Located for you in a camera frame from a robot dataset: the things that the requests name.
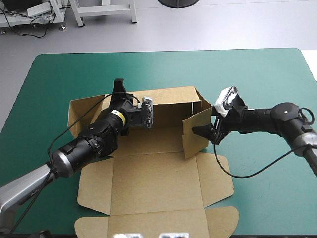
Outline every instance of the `electrical cable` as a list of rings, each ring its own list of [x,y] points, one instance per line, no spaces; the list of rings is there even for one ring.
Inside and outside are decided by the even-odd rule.
[[[218,158],[218,154],[217,154],[217,151],[216,151],[216,145],[214,144],[213,145],[213,150],[214,150],[214,155],[217,159],[217,162],[219,164],[219,166],[221,167],[221,169],[228,175],[230,175],[231,177],[234,177],[234,178],[237,178],[237,179],[246,179],[246,178],[251,178],[255,175],[258,175],[259,173],[263,172],[264,170],[268,169],[269,167],[271,167],[272,165],[274,165],[276,162],[280,161],[281,159],[283,159],[284,157],[288,156],[289,154],[291,154],[292,152],[300,149],[300,148],[303,148],[303,147],[311,147],[311,148],[315,148],[317,149],[317,145],[311,145],[311,144],[308,144],[308,145],[300,145],[300,146],[297,146],[293,149],[291,149],[290,151],[286,152],[284,155],[278,157],[276,160],[274,160],[272,163],[268,164],[267,166],[263,167],[262,169],[260,169],[259,171],[251,174],[251,175],[246,175],[246,176],[238,176],[238,175],[233,175],[231,174],[230,172],[228,172],[221,164],[219,158]]]
[[[47,24],[46,27],[45,27],[44,34],[43,34],[42,36],[36,36],[36,35],[33,35],[33,34],[25,34],[25,33],[23,33],[22,36],[33,36],[33,37],[36,37],[36,38],[43,38],[43,37],[45,37],[45,36],[46,36],[46,32],[48,31],[49,25],[54,23],[55,18],[56,18],[56,16],[54,16],[52,22],[50,22],[50,21],[48,22],[48,24]]]
[[[6,13],[8,13],[8,11],[5,11],[5,10],[2,9],[2,8],[0,8],[0,10],[2,11],[2,14],[3,14],[4,17],[5,17],[6,22],[8,23],[8,26],[9,26],[10,30],[11,30],[13,33],[15,33],[15,34],[17,34],[17,35],[19,35],[19,36],[33,36],[33,37],[35,37],[35,38],[43,38],[43,37],[46,36],[46,32],[47,32],[47,30],[48,30],[49,25],[52,24],[52,23],[54,23],[55,18],[56,18],[56,15],[55,15],[52,22],[50,22],[50,20],[51,20],[52,18],[50,18],[50,20],[48,20],[49,22],[48,22],[48,24],[46,25],[44,34],[43,34],[42,36],[37,36],[37,35],[33,35],[33,34],[26,34],[26,33],[21,34],[21,33],[17,32],[17,31],[15,31],[15,30],[13,29],[13,27],[10,25],[10,22],[9,22],[7,16],[6,16]],[[34,18],[34,19],[31,18],[31,19],[33,19],[33,20],[30,22],[30,24],[32,24],[32,22],[33,22],[34,20],[38,19],[38,18],[39,18],[39,17]]]
[[[16,228],[19,226],[19,224],[21,223],[21,221],[23,220],[23,218],[25,217],[25,215],[28,213],[28,211],[31,209],[32,205],[35,203],[36,199],[39,197],[41,191],[43,190],[43,188],[45,187],[46,183],[48,182],[50,175],[52,173],[54,173],[55,171],[55,167],[53,164],[53,158],[52,158],[52,147],[54,146],[54,143],[61,138],[66,132],[68,132],[73,126],[75,126],[75,124],[77,122],[79,122],[84,116],[86,116],[95,106],[97,106],[100,102],[102,102],[104,99],[106,99],[107,97],[110,97],[112,95],[118,95],[118,94],[126,94],[129,95],[133,98],[135,98],[137,100],[138,103],[140,103],[140,100],[134,96],[133,94],[130,93],[125,93],[125,92],[114,92],[111,94],[108,94],[106,96],[104,96],[103,98],[101,98],[100,100],[98,100],[93,106],[91,106],[84,114],[82,114],[82,116],[80,116],[75,122],[73,122],[70,126],[67,127],[67,129],[65,131],[63,131],[60,135],[58,135],[50,144],[49,148],[48,148],[48,155],[49,155],[49,159],[50,159],[50,171],[47,174],[47,176],[45,177],[45,180],[43,181],[43,183],[41,184],[40,188],[38,191],[35,191],[34,197],[32,199],[32,201],[29,203],[29,205],[27,206],[27,208],[24,210],[24,212],[22,213],[22,215],[20,216],[20,218],[18,219],[18,221],[15,223],[15,225],[12,227],[11,231],[9,232],[8,237],[13,234],[13,232],[16,230]]]

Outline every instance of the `black motor joint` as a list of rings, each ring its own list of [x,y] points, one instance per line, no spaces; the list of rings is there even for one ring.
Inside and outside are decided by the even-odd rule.
[[[94,159],[111,154],[118,148],[117,137],[127,136],[129,127],[151,128],[151,98],[144,97],[137,106],[133,98],[126,92],[123,79],[116,79],[109,108],[101,112],[101,118],[53,153],[53,163],[60,177],[69,177]]]

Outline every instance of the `unfolded cardboard box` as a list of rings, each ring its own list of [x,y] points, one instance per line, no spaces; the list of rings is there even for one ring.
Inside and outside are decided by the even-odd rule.
[[[112,238],[140,233],[189,233],[191,238],[227,238],[239,213],[234,207],[205,209],[233,194],[231,177],[213,154],[201,153],[208,141],[192,133],[211,119],[211,106],[194,87],[132,92],[154,102],[154,126],[131,128],[119,137],[113,158],[91,163],[80,177],[78,203],[109,217],[80,218],[79,238]],[[71,101],[69,124],[104,95]],[[73,136],[97,120],[109,107],[101,102],[76,127]],[[227,159],[220,156],[225,168]]]

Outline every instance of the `black cable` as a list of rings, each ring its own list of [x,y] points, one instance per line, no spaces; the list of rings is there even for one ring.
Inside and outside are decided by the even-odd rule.
[[[5,17],[5,19],[6,19],[7,23],[8,23],[8,25],[9,25],[10,30],[11,30],[12,32],[14,32],[15,34],[17,34],[17,35],[22,36],[20,33],[18,33],[17,31],[15,31],[15,30],[13,29],[13,27],[10,25],[10,22],[9,22],[9,20],[8,20],[6,14],[5,14],[5,12],[4,12],[4,10],[3,10],[2,8],[0,8],[0,10],[1,10],[2,13],[4,14],[4,17]]]
[[[264,168],[260,169],[259,171],[251,174],[251,175],[246,175],[246,176],[238,176],[238,175],[233,175],[231,174],[230,172],[228,172],[221,164],[221,162],[219,161],[219,158],[218,158],[218,155],[217,155],[217,151],[216,151],[216,145],[214,144],[213,145],[213,150],[214,150],[214,155],[217,159],[217,162],[219,164],[219,166],[221,167],[221,169],[228,175],[230,175],[231,177],[234,177],[234,178],[238,178],[238,179],[246,179],[246,178],[251,178],[255,175],[258,175],[259,173],[263,172],[264,170],[266,170],[267,168],[271,167],[272,165],[274,165],[276,162],[280,161],[281,159],[283,159],[284,157],[286,157],[287,155],[291,154],[292,152],[294,152],[295,150],[298,150],[300,148],[303,148],[303,147],[308,147],[308,146],[313,146],[313,148],[317,148],[317,145],[300,145],[300,146],[297,146],[295,147],[294,149],[291,149],[290,151],[288,151],[287,153],[285,153],[284,155],[278,157],[276,160],[274,160],[272,163],[268,164],[267,166],[265,166]]]
[[[33,36],[33,37],[36,37],[36,38],[42,38],[42,37],[45,37],[45,36],[46,36],[46,32],[47,32],[47,30],[48,30],[49,25],[50,25],[50,24],[52,24],[52,23],[54,23],[55,18],[56,18],[56,15],[55,15],[55,16],[54,16],[54,19],[53,19],[53,21],[52,21],[52,22],[50,22],[50,20],[49,20],[48,24],[47,24],[47,25],[46,25],[46,27],[45,27],[44,34],[43,34],[42,36],[36,36],[36,35],[33,35],[33,34],[26,34],[26,33],[21,34],[21,33],[17,32],[17,31],[15,31],[15,30],[13,29],[13,27],[10,25],[10,22],[9,22],[9,20],[8,20],[7,16],[6,16],[5,11],[4,11],[2,8],[0,8],[0,10],[2,11],[2,14],[3,14],[3,15],[4,15],[4,17],[5,17],[6,22],[7,22],[7,23],[8,23],[8,25],[9,25],[10,30],[11,30],[12,32],[14,32],[15,34],[19,35],[19,36]]]
[[[312,117],[311,121],[307,120],[307,117],[304,115],[303,110],[307,111],[311,115],[311,117]],[[308,124],[308,125],[314,124],[315,116],[314,116],[314,113],[310,109],[308,109],[308,108],[300,108],[298,112],[302,116],[302,118],[304,120],[304,124]]]
[[[51,169],[48,173],[48,175],[46,176],[45,180],[43,181],[43,183],[41,184],[40,189],[34,194],[34,197],[32,199],[32,201],[30,202],[30,204],[28,205],[28,207],[25,209],[25,211],[22,213],[22,215],[20,216],[19,220],[16,222],[16,224],[13,226],[13,228],[11,229],[10,233],[8,235],[13,234],[13,232],[15,231],[15,229],[18,227],[18,225],[21,223],[21,221],[23,220],[23,218],[25,217],[25,215],[28,213],[28,211],[31,209],[32,205],[34,204],[34,202],[36,201],[36,199],[39,197],[41,191],[43,190],[43,188],[45,187],[46,183],[48,182],[50,175],[54,172],[55,167],[53,165],[53,160],[52,160],[52,147],[54,145],[54,143],[61,138],[66,132],[68,132],[73,126],[75,126],[75,124],[77,122],[79,122],[85,115],[87,115],[95,106],[97,106],[100,102],[102,102],[104,99],[106,99],[107,97],[110,97],[112,95],[117,95],[117,94],[126,94],[129,95],[133,98],[135,98],[137,100],[138,103],[140,103],[140,100],[134,96],[133,94],[130,93],[124,93],[124,92],[115,92],[115,93],[111,93],[108,94],[106,96],[104,96],[102,99],[98,100],[92,107],[90,107],[82,116],[80,116],[72,125],[70,125],[69,127],[67,127],[67,129],[65,131],[63,131],[59,136],[57,136],[52,143],[50,144],[49,148],[48,148],[48,155],[50,158],[50,164],[51,164]]]
[[[50,22],[50,21],[48,22],[48,24],[47,24],[46,27],[45,27],[44,34],[43,34],[42,36],[36,36],[36,35],[33,35],[33,34],[22,34],[22,36],[33,36],[33,37],[36,37],[36,38],[43,38],[43,37],[45,37],[45,36],[46,36],[46,32],[48,31],[49,25],[54,23],[55,18],[56,18],[56,16],[54,16],[54,19],[53,19],[52,22]]]

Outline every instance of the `gray floor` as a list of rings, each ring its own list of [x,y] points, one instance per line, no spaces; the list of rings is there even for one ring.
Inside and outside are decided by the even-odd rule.
[[[184,9],[164,7],[157,0],[135,1],[137,24],[131,24],[128,15],[117,15],[86,18],[86,26],[79,28],[69,9],[65,32],[59,31],[56,24],[43,39],[10,32],[0,35],[0,130],[34,57],[39,54],[317,49],[317,0],[200,0]],[[79,2],[88,5],[85,0]],[[19,29],[34,31],[28,26]]]

